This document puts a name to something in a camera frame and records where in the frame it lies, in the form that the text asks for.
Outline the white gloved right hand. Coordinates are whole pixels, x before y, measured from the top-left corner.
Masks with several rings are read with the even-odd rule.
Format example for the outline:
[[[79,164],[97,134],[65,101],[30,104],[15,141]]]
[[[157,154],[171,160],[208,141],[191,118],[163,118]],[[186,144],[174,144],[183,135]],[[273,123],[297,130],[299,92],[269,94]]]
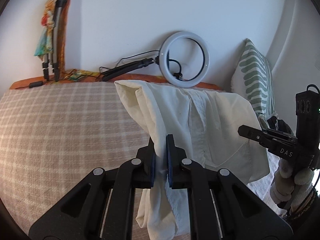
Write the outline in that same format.
[[[291,201],[290,212],[294,212],[311,192],[314,172],[306,168],[293,175],[293,168],[285,159],[280,159],[278,165],[270,196],[277,205]]]

